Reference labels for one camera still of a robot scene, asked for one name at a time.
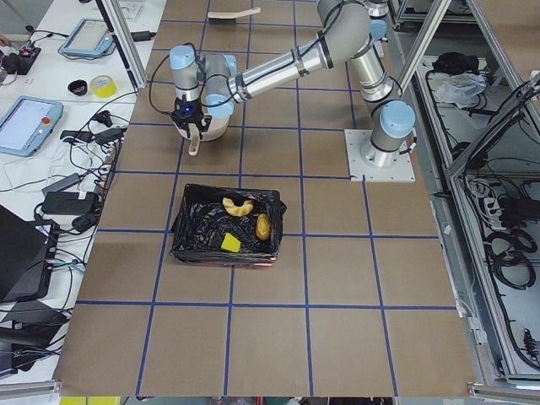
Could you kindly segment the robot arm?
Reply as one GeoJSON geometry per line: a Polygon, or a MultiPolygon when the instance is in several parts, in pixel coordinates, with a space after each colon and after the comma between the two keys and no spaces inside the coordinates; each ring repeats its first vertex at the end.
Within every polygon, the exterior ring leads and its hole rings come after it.
{"type": "Polygon", "coordinates": [[[322,28],[303,46],[259,66],[237,71],[229,55],[199,58],[189,45],[170,50],[175,104],[169,117],[178,132],[199,144],[210,127],[224,131],[235,105],[254,99],[320,69],[347,62],[357,74],[361,96],[374,129],[360,154],[368,165],[389,168],[405,154],[402,148],[415,123],[415,113],[402,101],[398,83],[387,73],[375,50],[372,26],[387,13],[384,1],[319,1],[322,28]]]}

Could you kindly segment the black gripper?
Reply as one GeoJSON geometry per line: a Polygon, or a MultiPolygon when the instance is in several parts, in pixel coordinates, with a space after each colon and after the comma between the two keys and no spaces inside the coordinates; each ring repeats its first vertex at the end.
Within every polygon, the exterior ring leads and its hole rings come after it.
{"type": "Polygon", "coordinates": [[[170,117],[176,128],[191,136],[190,125],[197,128],[197,135],[202,136],[210,127],[211,116],[203,113],[200,100],[186,100],[186,96],[175,98],[174,110],[170,117]]]}

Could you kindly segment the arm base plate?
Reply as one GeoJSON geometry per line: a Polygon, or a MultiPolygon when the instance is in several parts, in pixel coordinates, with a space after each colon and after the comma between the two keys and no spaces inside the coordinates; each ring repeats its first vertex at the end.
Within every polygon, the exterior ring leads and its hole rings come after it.
{"type": "Polygon", "coordinates": [[[349,179],[367,182],[415,182],[407,141],[403,139],[398,151],[382,152],[372,145],[371,133],[368,129],[344,130],[349,179]]]}

